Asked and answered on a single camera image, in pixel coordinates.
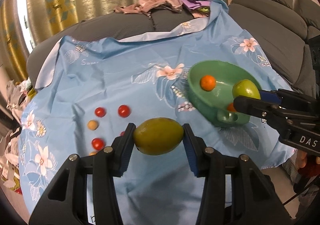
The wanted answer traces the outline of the person's right hand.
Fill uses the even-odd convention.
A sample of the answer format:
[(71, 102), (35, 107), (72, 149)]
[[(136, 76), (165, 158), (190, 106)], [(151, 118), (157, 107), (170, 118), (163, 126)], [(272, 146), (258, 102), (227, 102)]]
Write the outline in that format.
[(298, 150), (296, 167), (302, 177), (311, 178), (317, 176), (319, 175), (319, 157), (308, 155), (306, 152)]

